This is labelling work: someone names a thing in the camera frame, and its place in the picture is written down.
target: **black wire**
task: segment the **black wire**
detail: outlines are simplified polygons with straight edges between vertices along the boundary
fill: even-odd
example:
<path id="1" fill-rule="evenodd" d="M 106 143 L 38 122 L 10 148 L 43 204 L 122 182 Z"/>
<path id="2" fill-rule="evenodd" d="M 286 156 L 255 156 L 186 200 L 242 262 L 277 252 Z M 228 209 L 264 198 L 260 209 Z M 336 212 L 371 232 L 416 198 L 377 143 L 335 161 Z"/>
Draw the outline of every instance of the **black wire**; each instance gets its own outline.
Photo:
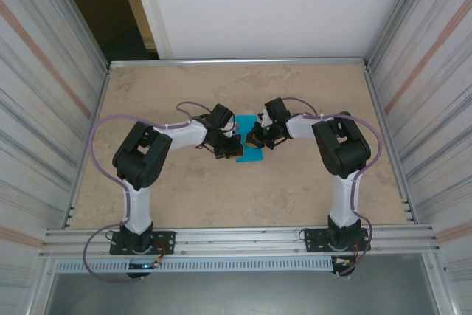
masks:
<path id="1" fill-rule="evenodd" d="M 211 150 L 211 149 L 210 149 L 210 148 L 208 148 L 208 147 L 207 147 L 205 144 L 202 144 L 202 145 L 197 145 L 195 148 L 197 148 L 197 149 L 202 149 L 202 148 L 205 148 L 205 149 L 207 149 L 209 152 L 211 152 L 211 153 L 215 153 L 215 151 L 214 151 L 214 150 Z"/>
<path id="2" fill-rule="evenodd" d="M 105 233 L 105 239 L 106 239 L 106 240 L 109 240 L 109 241 L 113 241 L 112 239 L 110 239 L 110 238 L 108 237 L 108 233 L 109 233 L 109 232 L 113 234 L 113 232 L 112 232 L 111 230 L 108 230 L 108 231 Z"/>
<path id="3" fill-rule="evenodd" d="M 288 140 L 288 138 L 284 138 L 281 141 L 277 142 L 274 144 L 274 147 L 278 146 L 279 144 L 282 144 L 285 140 Z"/>
<path id="4" fill-rule="evenodd" d="M 299 103 L 304 103 L 306 106 L 311 108 L 313 112 L 315 113 L 316 116 L 318 116 L 318 112 L 316 109 L 307 101 L 299 99 L 298 97 L 283 97 L 282 100 L 293 100 L 293 101 L 298 101 Z"/>
<path id="5" fill-rule="evenodd" d="M 223 133 L 231 132 L 233 129 L 235 129 L 235 125 L 236 125 L 236 116 L 233 115 L 233 126 L 232 126 L 230 129 L 226 130 L 226 131 L 223 131 L 223 130 L 221 130 L 221 131 L 222 131 Z"/>
<path id="6" fill-rule="evenodd" d="M 303 228 L 302 230 L 299 231 L 298 233 L 298 239 L 306 242 L 306 239 L 305 238 L 301 238 L 300 235 L 305 231 L 305 230 L 308 230 L 308 228 Z"/>

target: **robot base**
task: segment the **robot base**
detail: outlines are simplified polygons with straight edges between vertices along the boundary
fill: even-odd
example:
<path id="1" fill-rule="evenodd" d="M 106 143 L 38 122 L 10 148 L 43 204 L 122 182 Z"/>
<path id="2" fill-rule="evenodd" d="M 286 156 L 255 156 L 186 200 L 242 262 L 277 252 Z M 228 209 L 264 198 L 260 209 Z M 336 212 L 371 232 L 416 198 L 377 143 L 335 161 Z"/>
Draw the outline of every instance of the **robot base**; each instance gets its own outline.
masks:
<path id="1" fill-rule="evenodd" d="M 176 232 L 153 231 L 151 224 L 138 235 L 121 226 L 111 237 L 110 255 L 160 255 L 162 251 L 153 244 L 154 240 L 164 244 L 166 255 L 174 253 Z"/>
<path id="2" fill-rule="evenodd" d="M 361 220 L 351 226 L 340 228 L 328 216 L 326 229 L 304 229 L 307 252 L 354 252 L 366 249 L 368 232 L 361 228 Z"/>

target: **beige work surface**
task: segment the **beige work surface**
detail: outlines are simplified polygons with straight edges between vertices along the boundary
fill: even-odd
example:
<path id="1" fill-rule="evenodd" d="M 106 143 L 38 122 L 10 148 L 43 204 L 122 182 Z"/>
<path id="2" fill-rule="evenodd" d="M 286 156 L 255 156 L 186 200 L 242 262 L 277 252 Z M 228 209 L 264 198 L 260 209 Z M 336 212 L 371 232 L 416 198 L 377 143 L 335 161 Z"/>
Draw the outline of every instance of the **beige work surface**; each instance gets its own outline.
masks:
<path id="1" fill-rule="evenodd" d="M 275 97 L 295 96 L 321 114 L 349 111 L 378 129 L 361 67 L 358 65 L 208 66 L 113 69 L 100 116 L 132 114 L 156 123 L 185 119 L 174 107 L 193 100 L 216 103 L 236 114 L 255 114 Z M 292 113 L 307 111 L 286 101 Z M 192 114 L 204 111 L 191 105 Z M 134 122 L 108 121 L 94 148 L 98 161 L 115 175 L 111 158 Z M 372 149 L 375 137 L 362 129 Z M 314 141 L 287 141 L 265 149 L 262 162 L 216 160 L 207 150 L 171 151 L 153 185 L 155 227 L 250 227 L 325 225 L 333 201 L 333 178 Z M 374 224 L 405 223 L 406 216 L 386 151 L 361 180 L 360 211 Z M 119 222 L 121 187 L 101 176 L 88 161 L 72 218 L 74 229 Z"/>

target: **blue towel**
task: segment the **blue towel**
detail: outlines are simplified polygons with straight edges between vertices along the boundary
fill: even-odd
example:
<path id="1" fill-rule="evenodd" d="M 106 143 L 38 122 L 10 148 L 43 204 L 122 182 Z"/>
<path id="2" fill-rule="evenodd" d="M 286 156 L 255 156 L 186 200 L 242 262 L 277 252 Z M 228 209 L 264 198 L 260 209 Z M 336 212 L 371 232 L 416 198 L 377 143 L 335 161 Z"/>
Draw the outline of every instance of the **blue towel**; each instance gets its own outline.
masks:
<path id="1" fill-rule="evenodd" d="M 236 116 L 236 122 L 239 125 L 237 134 L 241 135 L 241 142 L 243 143 L 243 156 L 236 159 L 236 162 L 260 162 L 264 159 L 263 150 L 246 145 L 246 135 L 254 127 L 257 116 L 255 114 L 243 114 Z"/>

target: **purple cable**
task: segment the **purple cable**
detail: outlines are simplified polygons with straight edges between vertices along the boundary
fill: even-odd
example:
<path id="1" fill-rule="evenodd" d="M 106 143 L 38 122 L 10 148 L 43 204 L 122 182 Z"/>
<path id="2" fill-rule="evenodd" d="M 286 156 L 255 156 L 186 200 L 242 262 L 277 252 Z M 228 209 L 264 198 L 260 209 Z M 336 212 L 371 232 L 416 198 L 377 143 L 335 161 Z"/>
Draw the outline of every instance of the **purple cable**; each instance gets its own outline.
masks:
<path id="1" fill-rule="evenodd" d="M 299 99 L 298 97 L 283 97 L 282 100 L 293 100 L 293 101 L 298 101 L 300 103 L 304 103 L 306 106 L 308 106 L 309 108 L 313 110 L 315 115 L 318 115 L 318 112 L 316 112 L 316 109 L 310 103 L 306 102 L 305 100 Z"/>
<path id="2" fill-rule="evenodd" d="M 199 106 L 199 107 L 202 107 L 204 109 L 206 109 L 207 111 L 210 111 L 206 106 L 204 105 L 201 105 L 200 103 L 194 103 L 193 101 L 184 101 L 184 102 L 181 102 L 179 103 L 177 106 L 176 106 L 176 109 L 180 112 L 183 112 L 185 113 L 189 120 L 184 122 L 184 123 L 180 123 L 180 124 L 177 124 L 177 125 L 157 125 L 156 123 L 154 122 L 151 122 L 151 121 L 148 121 L 148 120 L 144 120 L 140 117 L 136 117 L 136 116 L 130 116 L 130 115 L 127 115 L 127 114 L 114 114 L 112 116 L 108 116 L 108 117 L 104 117 L 102 118 L 101 120 L 99 120 L 97 123 L 94 124 L 94 126 L 92 127 L 91 129 L 91 132 L 90 132 L 90 136 L 88 138 L 88 151 L 90 153 L 90 158 L 91 158 L 91 161 L 94 163 L 95 167 L 97 168 L 97 170 L 104 175 L 104 177 L 112 180 L 113 182 L 116 182 L 119 186 L 121 186 L 123 188 L 123 190 L 125 191 L 125 194 L 126 194 L 126 213 L 125 213 L 125 220 L 124 221 L 121 221 L 120 223 L 116 223 L 116 224 L 111 224 L 111 225 L 107 225 L 107 226 L 104 226 L 103 228 L 100 228 L 98 229 L 96 232 L 94 232 L 92 235 L 90 235 L 90 238 L 88 238 L 88 240 L 86 241 L 86 245 L 83 247 L 83 253 L 82 253 L 82 260 L 83 260 L 83 265 L 85 266 L 86 270 L 92 275 L 94 276 L 95 278 L 97 278 L 98 280 L 102 280 L 103 282 L 107 282 L 107 283 L 132 283 L 132 282 L 136 282 L 137 280 L 139 280 L 139 278 L 135 278 L 135 279 L 129 279 L 129 280 L 115 280 L 113 278 L 107 278 L 107 277 L 102 277 L 98 274 L 96 274 L 94 271 L 92 271 L 92 269 L 90 268 L 90 266 L 87 264 L 87 259 L 86 259 L 86 255 L 87 255 L 87 249 L 89 248 L 89 245 L 92 241 L 93 238 L 95 238 L 95 236 L 97 236 L 98 234 L 100 234 L 102 231 L 104 230 L 107 230 L 107 229 L 111 229 L 111 228 L 116 228 L 116 227 L 119 227 L 119 226 L 123 226 L 123 225 L 126 225 L 126 223 L 128 222 L 129 218 L 130 218 L 130 213 L 131 213 L 131 197 L 130 197 L 130 191 L 128 189 L 128 186 L 126 186 L 121 180 L 117 179 L 116 177 L 110 175 L 109 173 L 107 173 L 101 166 L 100 164 L 98 163 L 97 161 L 97 158 L 95 157 L 95 152 L 94 152 L 94 145 L 93 145 L 93 142 L 94 142 L 94 137 L 95 137 L 95 134 L 97 132 L 97 129 L 105 122 L 109 121 L 109 120 L 117 120 L 117 119 L 124 119 L 124 120 L 133 120 L 133 121 L 137 121 L 137 122 L 142 122 L 146 125 L 152 125 L 153 127 L 156 127 L 156 128 L 159 128 L 159 129 L 179 129 L 179 128 L 184 128 L 184 127 L 187 127 L 191 122 L 192 122 L 192 115 L 185 111 L 184 109 L 180 108 L 179 106 L 180 105 L 183 105 L 185 103 L 188 103 L 188 104 L 192 104 L 192 105 L 196 105 L 196 106 Z"/>
<path id="3" fill-rule="evenodd" d="M 311 118 L 311 119 L 315 119 L 315 120 L 323 120 L 323 119 L 327 119 L 327 118 L 345 118 L 347 120 L 352 120 L 352 121 L 355 121 L 355 122 L 358 122 L 358 123 L 361 123 L 362 125 L 366 126 L 372 133 L 374 133 L 375 135 L 375 138 L 377 139 L 377 142 L 378 142 L 378 151 L 377 151 L 377 154 L 374 156 L 374 159 L 372 159 L 370 161 L 369 164 L 366 165 L 366 167 L 360 171 L 358 171 L 355 175 L 354 175 L 354 179 L 353 179 L 353 185 L 351 187 L 351 195 L 350 195 L 350 205 L 351 205 L 351 210 L 353 211 L 353 213 L 358 216 L 360 219 L 363 219 L 367 222 L 367 224 L 369 225 L 369 239 L 367 240 L 367 244 L 366 244 L 366 249 L 362 252 L 361 256 L 359 256 L 359 258 L 354 262 L 354 264 L 349 267 L 348 269 L 344 270 L 343 272 L 339 273 L 338 276 L 343 276 L 345 275 L 346 273 L 350 272 L 351 270 L 353 270 L 361 261 L 362 259 L 365 257 L 366 253 L 367 253 L 367 250 L 369 249 L 370 247 L 370 244 L 372 242 L 372 234 L 373 234 L 373 228 L 372 228 L 372 223 L 370 222 L 370 220 L 368 219 L 368 217 L 365 217 L 363 216 L 361 213 L 357 212 L 355 210 L 355 207 L 354 207 L 354 200 L 355 200 L 355 186 L 357 185 L 357 179 L 359 178 L 359 176 L 361 176 L 363 173 L 365 173 L 369 168 L 371 168 L 378 160 L 379 158 L 381 157 L 381 154 L 382 154 L 382 137 L 381 135 L 375 130 L 375 128 L 373 128 L 369 123 L 357 118 L 357 117 L 352 117 L 352 116 L 347 116 L 346 114 L 328 114 L 326 116 L 312 116 L 312 115 L 306 115 L 304 114 L 304 118 Z"/>
<path id="4" fill-rule="evenodd" d="M 194 101 L 182 101 L 176 106 L 176 110 L 185 113 L 189 117 L 191 117 L 190 114 L 187 111 L 185 111 L 183 108 L 180 108 L 181 105 L 185 105 L 185 104 L 202 107 L 202 109 L 207 110 L 210 113 L 212 112 L 212 110 L 207 108 L 205 105 L 202 105 L 201 103 L 196 103 Z"/>

